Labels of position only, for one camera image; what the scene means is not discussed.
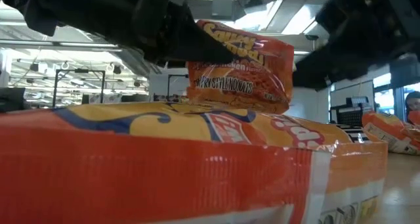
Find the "table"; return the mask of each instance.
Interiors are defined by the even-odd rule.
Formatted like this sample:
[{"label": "table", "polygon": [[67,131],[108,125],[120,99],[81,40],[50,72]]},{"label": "table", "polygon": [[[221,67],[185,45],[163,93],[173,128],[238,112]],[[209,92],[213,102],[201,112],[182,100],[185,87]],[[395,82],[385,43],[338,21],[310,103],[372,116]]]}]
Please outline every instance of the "table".
[{"label": "table", "polygon": [[388,155],[381,207],[367,224],[420,223],[420,156]]}]

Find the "crinkled plastic packaging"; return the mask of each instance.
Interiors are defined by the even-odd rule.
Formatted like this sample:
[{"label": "crinkled plastic packaging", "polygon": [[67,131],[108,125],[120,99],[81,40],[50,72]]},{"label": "crinkled plastic packaging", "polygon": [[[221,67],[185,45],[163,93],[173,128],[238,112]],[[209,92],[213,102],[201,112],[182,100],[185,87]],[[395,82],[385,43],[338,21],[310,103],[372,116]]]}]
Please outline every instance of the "crinkled plastic packaging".
[{"label": "crinkled plastic packaging", "polygon": [[[415,114],[409,115],[409,119],[414,121],[416,121],[416,117]],[[418,127],[402,122],[392,114],[364,114],[362,123],[366,131],[388,143],[390,152],[420,155],[420,130]]]},{"label": "crinkled plastic packaging", "polygon": [[408,119],[413,122],[413,124],[417,127],[420,128],[420,111],[416,110],[416,111],[411,111],[408,114]]},{"label": "crinkled plastic packaging", "polygon": [[292,94],[293,46],[206,20],[198,26],[234,53],[229,64],[188,62],[191,102],[283,113]]},{"label": "crinkled plastic packaging", "polygon": [[360,128],[171,102],[8,114],[0,137],[2,224],[355,223],[387,161]]}]

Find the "person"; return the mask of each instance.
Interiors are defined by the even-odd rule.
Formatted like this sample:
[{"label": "person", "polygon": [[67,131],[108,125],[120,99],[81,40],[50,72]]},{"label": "person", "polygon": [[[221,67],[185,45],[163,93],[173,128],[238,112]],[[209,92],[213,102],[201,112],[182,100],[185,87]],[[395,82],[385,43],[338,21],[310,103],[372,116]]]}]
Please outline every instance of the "person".
[{"label": "person", "polygon": [[406,118],[408,123],[413,124],[408,119],[408,114],[416,110],[420,110],[420,92],[418,91],[411,92],[406,97]]}]

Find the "dark hair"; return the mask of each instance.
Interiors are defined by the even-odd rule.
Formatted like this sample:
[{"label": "dark hair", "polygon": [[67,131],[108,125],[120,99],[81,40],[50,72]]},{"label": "dark hair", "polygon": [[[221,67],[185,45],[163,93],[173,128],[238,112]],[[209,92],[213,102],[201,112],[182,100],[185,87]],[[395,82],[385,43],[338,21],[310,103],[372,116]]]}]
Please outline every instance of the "dark hair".
[{"label": "dark hair", "polygon": [[411,112],[411,108],[408,106],[408,103],[407,103],[408,99],[420,99],[420,92],[418,91],[411,92],[406,97],[406,118],[407,118],[407,122],[412,124],[413,122],[411,122],[408,119],[408,114]]}]

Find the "brand logo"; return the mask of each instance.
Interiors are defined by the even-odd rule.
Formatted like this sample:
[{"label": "brand logo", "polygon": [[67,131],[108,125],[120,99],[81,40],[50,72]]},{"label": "brand logo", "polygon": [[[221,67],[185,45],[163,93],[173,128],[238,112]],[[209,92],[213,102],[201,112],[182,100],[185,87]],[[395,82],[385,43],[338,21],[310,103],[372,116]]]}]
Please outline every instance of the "brand logo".
[{"label": "brand logo", "polygon": [[279,115],[269,115],[273,119],[271,125],[282,131],[286,131],[293,138],[293,145],[299,148],[318,148],[325,141],[322,134],[308,129],[293,120]]},{"label": "brand logo", "polygon": [[202,76],[196,80],[194,83],[197,87],[203,89],[222,89],[227,91],[236,91],[240,93],[252,94],[253,83],[249,81],[243,81],[240,79],[232,77],[215,77],[207,78]]},{"label": "brand logo", "polygon": [[243,132],[242,124],[228,116],[206,113],[214,133],[220,142],[224,143],[245,143],[251,144],[246,134]]},{"label": "brand logo", "polygon": [[203,27],[204,31],[223,45],[235,55],[247,57],[251,60],[264,65],[264,55],[254,50],[255,37],[248,37],[234,32],[218,29],[214,23],[206,23]]}]

